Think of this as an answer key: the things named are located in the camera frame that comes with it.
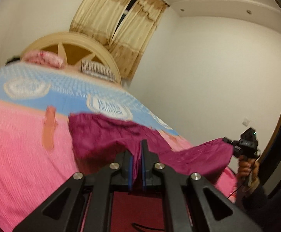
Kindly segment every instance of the maroon fabric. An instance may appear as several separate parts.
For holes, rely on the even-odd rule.
[[[101,114],[69,116],[74,154],[79,159],[111,162],[117,153],[128,149],[134,156],[133,179],[140,165],[140,141],[147,140],[149,151],[177,173],[198,172],[211,181],[218,179],[230,162],[232,145],[216,139],[188,150],[174,152],[157,130],[132,121],[111,119]]]

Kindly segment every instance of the beige curtain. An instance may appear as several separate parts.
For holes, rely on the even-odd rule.
[[[122,78],[133,78],[166,7],[161,0],[137,0],[120,24],[108,49]]]
[[[118,22],[131,0],[83,0],[70,31],[84,33],[109,45]]]

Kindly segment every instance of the cream headboard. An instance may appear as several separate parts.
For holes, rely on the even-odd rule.
[[[30,50],[51,51],[63,57],[69,65],[80,65],[85,58],[97,61],[110,68],[115,74],[117,83],[121,84],[121,76],[115,60],[109,51],[98,41],[77,32],[58,32],[37,39],[21,54]]]

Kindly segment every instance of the pink pillow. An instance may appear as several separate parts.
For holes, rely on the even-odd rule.
[[[49,51],[32,50],[24,54],[21,59],[28,63],[35,63],[42,66],[50,66],[57,69],[64,68],[64,59]]]

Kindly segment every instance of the light switch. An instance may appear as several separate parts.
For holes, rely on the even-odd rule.
[[[249,123],[250,123],[250,120],[249,120],[247,117],[245,117],[242,124],[243,124],[244,126],[248,126]]]

